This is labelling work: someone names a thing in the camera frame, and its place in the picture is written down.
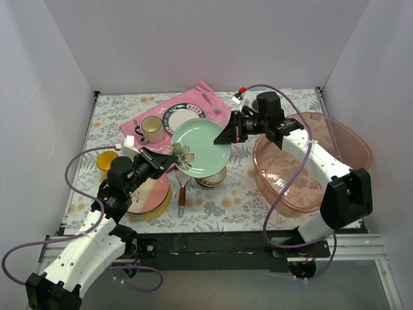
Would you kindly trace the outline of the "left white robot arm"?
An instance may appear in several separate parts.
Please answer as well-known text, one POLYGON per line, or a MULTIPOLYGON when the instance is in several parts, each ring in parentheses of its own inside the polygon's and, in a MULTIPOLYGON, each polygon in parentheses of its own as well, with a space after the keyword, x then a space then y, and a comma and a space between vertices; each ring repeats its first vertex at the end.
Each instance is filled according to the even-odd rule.
POLYGON ((91 284, 119 257, 137 258, 144 244, 137 233, 119 223, 132 204, 132 194, 148 179, 156 180, 177 162, 177 156, 140 149, 133 158, 110 164, 78 233, 41 273, 25 282, 31 309, 79 309, 91 284))

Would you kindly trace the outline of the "pink cream branch plate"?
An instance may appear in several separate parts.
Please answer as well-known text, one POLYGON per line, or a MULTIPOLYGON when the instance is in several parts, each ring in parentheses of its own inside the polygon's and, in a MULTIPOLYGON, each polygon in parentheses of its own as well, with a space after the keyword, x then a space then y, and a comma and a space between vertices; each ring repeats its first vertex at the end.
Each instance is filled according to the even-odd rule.
POLYGON ((165 200, 170 181, 166 174, 159 179, 147 179, 132 195, 132 204, 128 208, 128 212, 132 214, 143 214, 159 207, 165 200))

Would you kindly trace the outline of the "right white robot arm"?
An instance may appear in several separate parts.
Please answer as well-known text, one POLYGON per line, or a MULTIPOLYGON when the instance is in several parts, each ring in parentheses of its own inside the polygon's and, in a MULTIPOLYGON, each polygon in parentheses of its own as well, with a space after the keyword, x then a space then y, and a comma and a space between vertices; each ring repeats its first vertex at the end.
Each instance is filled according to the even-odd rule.
POLYGON ((266 232, 264 239, 273 248, 290 250, 308 256, 316 243, 345 226, 368 216, 373 211, 370 174, 341 163, 313 138, 304 116, 286 118, 281 99, 287 95, 270 88, 256 96, 257 110, 244 106, 233 110, 227 126, 215 138, 216 145, 242 143, 253 134, 263 134, 278 149, 300 161, 300 166, 287 182, 291 186, 306 169, 316 177, 324 190, 318 215, 296 227, 291 239, 276 244, 266 232))

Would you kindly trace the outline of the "mint green flower plate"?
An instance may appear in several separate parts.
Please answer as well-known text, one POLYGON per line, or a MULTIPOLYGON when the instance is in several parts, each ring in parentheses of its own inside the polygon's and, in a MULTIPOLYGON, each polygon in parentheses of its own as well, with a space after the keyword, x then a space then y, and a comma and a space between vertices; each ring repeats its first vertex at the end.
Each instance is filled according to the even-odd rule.
POLYGON ((191 119, 173 133, 170 153, 177 157, 176 167, 193 178, 205 178, 220 172, 228 163, 230 145, 216 145, 214 140, 223 127, 210 119, 191 119))

